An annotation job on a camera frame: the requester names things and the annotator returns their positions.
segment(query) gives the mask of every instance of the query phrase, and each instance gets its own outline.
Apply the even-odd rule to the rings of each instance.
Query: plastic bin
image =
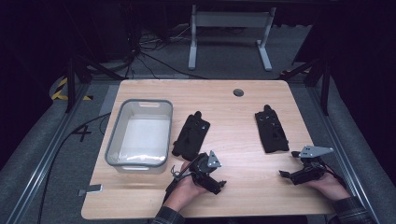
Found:
[[[160,174],[166,169],[173,106],[166,100],[127,100],[106,149],[120,173]]]

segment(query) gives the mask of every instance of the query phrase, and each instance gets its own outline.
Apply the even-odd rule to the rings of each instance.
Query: hand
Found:
[[[326,198],[332,201],[350,198],[350,194],[347,190],[329,173],[325,173],[319,180],[306,182],[305,185],[319,190]]]
[[[180,170],[183,170],[189,165],[189,162],[184,162]],[[192,202],[197,196],[207,192],[206,189],[196,186],[192,181],[191,176],[186,176],[177,183],[177,186],[169,195],[168,199],[163,203],[163,206],[169,207],[177,212]]]

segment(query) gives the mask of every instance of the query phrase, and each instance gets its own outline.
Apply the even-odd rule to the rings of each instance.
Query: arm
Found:
[[[375,223],[359,199],[352,197],[332,175],[325,174],[320,180],[312,180],[305,184],[332,200],[335,213],[342,224]]]
[[[181,166],[183,170],[189,163],[184,162]],[[190,204],[194,198],[207,192],[206,189],[198,187],[192,181],[191,176],[187,176],[178,182],[176,188],[163,203],[152,224],[184,223],[184,217],[179,213],[181,209]]]

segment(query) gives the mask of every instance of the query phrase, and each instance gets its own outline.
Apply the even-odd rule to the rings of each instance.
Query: metal bracket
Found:
[[[215,152],[210,150],[209,159],[207,160],[208,167],[221,167],[221,163],[219,159],[216,157]]]
[[[300,158],[315,158],[328,153],[334,152],[332,147],[311,147],[305,146],[301,151]]]
[[[79,189],[77,196],[81,197],[84,196],[87,193],[97,193],[97,192],[102,192],[103,190],[103,185],[89,185],[86,189]]]

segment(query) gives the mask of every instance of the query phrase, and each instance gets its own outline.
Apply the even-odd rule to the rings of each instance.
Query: tabletop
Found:
[[[235,89],[243,96],[235,96]],[[105,152],[122,102],[128,99],[167,100],[173,105],[169,155],[160,175],[122,174],[108,165]],[[313,215],[333,212],[319,192],[294,186],[279,170],[303,168],[290,152],[265,153],[255,113],[270,105],[289,140],[290,151],[313,146],[288,84],[281,80],[125,80],[120,84],[105,137],[92,174],[91,185],[103,191],[86,195],[81,214],[87,219],[151,218],[160,209],[173,165],[183,159],[171,151],[188,115],[201,111],[210,128],[200,152],[216,153],[221,167],[211,176],[227,183],[218,195],[198,197],[181,214],[184,217],[241,217]]]

